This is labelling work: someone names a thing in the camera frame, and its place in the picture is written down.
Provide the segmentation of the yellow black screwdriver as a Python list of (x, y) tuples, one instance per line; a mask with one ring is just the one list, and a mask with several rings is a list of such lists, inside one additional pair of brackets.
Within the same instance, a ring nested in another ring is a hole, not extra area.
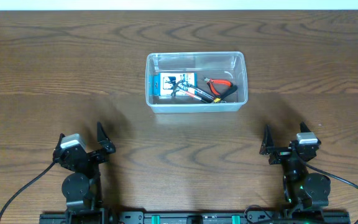
[(222, 103), (226, 97), (228, 97), (229, 95), (233, 94), (236, 91), (237, 91), (237, 86), (233, 85), (230, 86), (224, 93), (214, 94), (215, 99), (213, 100), (213, 103)]

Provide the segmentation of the blue white screwdriver box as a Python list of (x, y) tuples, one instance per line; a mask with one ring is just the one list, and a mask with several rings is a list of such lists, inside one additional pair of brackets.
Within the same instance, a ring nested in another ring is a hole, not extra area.
[(180, 82), (179, 88), (195, 93), (187, 84), (196, 86), (196, 73), (168, 73), (160, 72), (153, 77), (152, 93), (155, 96), (171, 96), (174, 86)]

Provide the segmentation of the orange black pen tool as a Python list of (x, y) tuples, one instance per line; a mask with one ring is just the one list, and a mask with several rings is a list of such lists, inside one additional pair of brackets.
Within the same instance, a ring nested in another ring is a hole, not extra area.
[(192, 92), (186, 90), (185, 89), (186, 86), (184, 85), (184, 83), (185, 83), (184, 80), (180, 80), (179, 82), (176, 82), (176, 84), (174, 84), (173, 90), (171, 93), (172, 97), (176, 97), (177, 93), (180, 92), (180, 93), (183, 93), (184, 95), (194, 98), (202, 103), (207, 103), (202, 98), (200, 98), (201, 95), (199, 93), (192, 93)]

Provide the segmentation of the red handled pliers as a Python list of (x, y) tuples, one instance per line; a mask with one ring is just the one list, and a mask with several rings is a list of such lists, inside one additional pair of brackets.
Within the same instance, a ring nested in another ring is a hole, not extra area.
[(203, 80), (206, 82), (209, 90), (215, 97), (223, 96), (223, 94), (225, 94), (234, 86), (232, 82), (225, 79), (213, 79), (204, 77)]

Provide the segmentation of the silver ring wrench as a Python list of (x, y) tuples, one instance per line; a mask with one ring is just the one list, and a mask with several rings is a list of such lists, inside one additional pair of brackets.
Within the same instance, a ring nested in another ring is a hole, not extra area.
[(195, 93), (199, 93), (201, 96), (200, 98), (202, 98), (205, 102), (207, 103), (225, 103), (224, 100), (221, 100), (220, 98), (216, 98), (215, 96), (212, 96), (211, 94), (205, 92), (204, 90), (196, 87), (195, 85), (192, 85), (188, 82), (185, 82), (184, 85), (187, 88), (191, 88), (195, 91)]

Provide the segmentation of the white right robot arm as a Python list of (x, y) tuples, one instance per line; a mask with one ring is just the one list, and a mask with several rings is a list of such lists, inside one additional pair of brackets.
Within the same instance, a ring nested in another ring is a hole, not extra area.
[(264, 137), (259, 153), (268, 155), (270, 165), (281, 165), (283, 169), (283, 189), (289, 203), (284, 209), (286, 218), (305, 217), (308, 212), (320, 212), (328, 206), (331, 180), (328, 176), (308, 172), (307, 162), (316, 157), (321, 141), (307, 125), (300, 123), (300, 132), (288, 146), (274, 144), (269, 126), (264, 128)]

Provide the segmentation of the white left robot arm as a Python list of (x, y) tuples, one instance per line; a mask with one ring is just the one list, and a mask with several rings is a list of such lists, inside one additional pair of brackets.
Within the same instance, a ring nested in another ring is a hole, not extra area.
[(109, 160), (109, 155), (115, 153), (116, 147), (100, 122), (97, 123), (96, 139), (101, 149), (86, 152), (85, 141), (79, 134), (66, 136), (61, 133), (53, 151), (53, 161), (72, 171), (62, 183), (67, 223), (78, 223), (85, 218), (104, 221), (99, 165)]

